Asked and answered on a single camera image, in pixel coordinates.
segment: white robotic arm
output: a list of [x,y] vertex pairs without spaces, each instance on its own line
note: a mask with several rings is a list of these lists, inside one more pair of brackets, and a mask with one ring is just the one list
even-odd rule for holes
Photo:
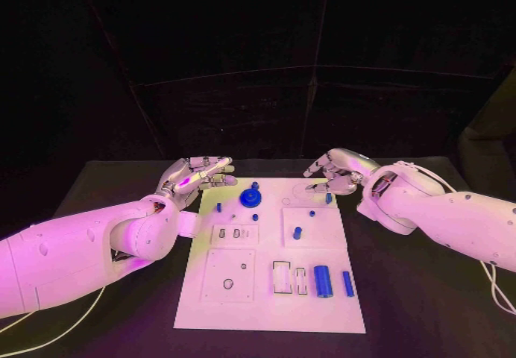
[[71,302],[162,259],[200,189],[237,184],[224,174],[236,170],[230,164],[227,157],[181,159],[155,195],[34,225],[0,241],[0,318]]
[[342,148],[318,159],[306,177],[319,169],[328,183],[309,186],[309,191],[351,194],[364,185],[358,211],[370,219],[404,235],[420,227],[442,245],[516,271],[515,203],[453,188],[446,193],[439,181],[447,182],[424,168],[406,162],[381,166]]

